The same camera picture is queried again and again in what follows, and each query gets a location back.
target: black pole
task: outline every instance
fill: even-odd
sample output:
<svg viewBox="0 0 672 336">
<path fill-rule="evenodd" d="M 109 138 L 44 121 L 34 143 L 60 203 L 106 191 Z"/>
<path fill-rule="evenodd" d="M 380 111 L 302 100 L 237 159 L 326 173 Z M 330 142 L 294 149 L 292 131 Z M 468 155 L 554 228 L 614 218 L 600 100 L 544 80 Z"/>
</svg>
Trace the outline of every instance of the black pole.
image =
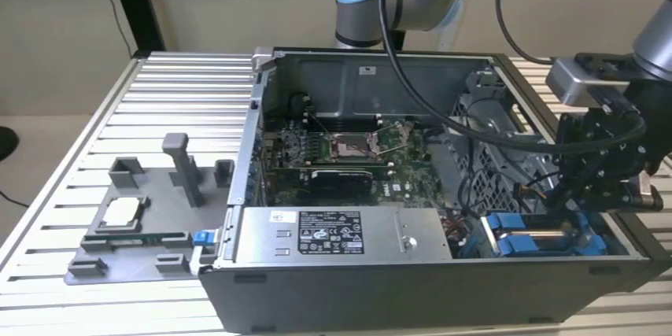
<svg viewBox="0 0 672 336">
<path fill-rule="evenodd" d="M 136 39 L 137 50 L 144 52 L 165 50 L 150 0 L 120 1 Z"/>
</svg>

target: metal bracket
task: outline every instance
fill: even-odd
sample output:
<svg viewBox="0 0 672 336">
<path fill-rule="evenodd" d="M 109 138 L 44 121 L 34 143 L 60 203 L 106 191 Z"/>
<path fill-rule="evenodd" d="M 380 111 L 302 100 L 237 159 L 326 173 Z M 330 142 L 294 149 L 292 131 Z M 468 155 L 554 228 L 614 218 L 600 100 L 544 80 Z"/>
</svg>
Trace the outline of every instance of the metal bracket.
<svg viewBox="0 0 672 336">
<path fill-rule="evenodd" d="M 268 46 L 254 47 L 252 54 L 252 70 L 262 72 L 274 66 L 273 48 Z"/>
</svg>

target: floor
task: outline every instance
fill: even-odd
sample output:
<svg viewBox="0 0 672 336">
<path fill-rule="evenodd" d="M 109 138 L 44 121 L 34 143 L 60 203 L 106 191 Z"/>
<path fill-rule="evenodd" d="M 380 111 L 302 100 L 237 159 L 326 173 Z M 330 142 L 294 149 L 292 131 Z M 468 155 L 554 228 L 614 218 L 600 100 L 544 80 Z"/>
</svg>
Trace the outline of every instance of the floor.
<svg viewBox="0 0 672 336">
<path fill-rule="evenodd" d="M 0 190 L 16 201 L 30 203 L 61 162 L 90 116 L 0 116 L 0 125 L 18 134 L 13 154 L 0 161 Z M 0 198 L 0 244 L 25 209 Z"/>
</svg>

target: green circuit board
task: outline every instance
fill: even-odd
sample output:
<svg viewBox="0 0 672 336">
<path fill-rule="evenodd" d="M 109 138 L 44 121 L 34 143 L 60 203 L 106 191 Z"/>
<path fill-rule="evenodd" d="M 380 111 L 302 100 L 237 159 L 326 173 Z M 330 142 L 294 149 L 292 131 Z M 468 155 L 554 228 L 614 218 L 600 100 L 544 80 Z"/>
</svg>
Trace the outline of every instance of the green circuit board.
<svg viewBox="0 0 672 336">
<path fill-rule="evenodd" d="M 268 205 L 444 207 L 441 183 L 414 123 L 385 119 L 370 133 L 292 130 L 272 137 L 277 135 L 288 135 L 290 141 L 274 143 L 266 154 Z M 356 198 L 313 195 L 309 178 L 325 171 L 368 172 L 370 193 Z"/>
</svg>

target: sticker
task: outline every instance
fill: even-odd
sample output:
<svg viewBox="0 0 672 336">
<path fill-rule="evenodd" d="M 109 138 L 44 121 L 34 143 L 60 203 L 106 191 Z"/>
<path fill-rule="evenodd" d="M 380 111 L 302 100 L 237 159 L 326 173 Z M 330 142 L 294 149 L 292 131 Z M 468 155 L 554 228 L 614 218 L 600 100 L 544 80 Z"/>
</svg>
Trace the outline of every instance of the sticker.
<svg viewBox="0 0 672 336">
<path fill-rule="evenodd" d="M 358 68 L 358 75 L 376 75 L 376 66 L 361 66 Z"/>
<path fill-rule="evenodd" d="M 296 223 L 296 212 L 284 212 L 281 210 L 270 210 L 269 222 Z"/>
<path fill-rule="evenodd" d="M 364 254 L 358 212 L 298 212 L 298 252 L 304 255 Z"/>
</svg>

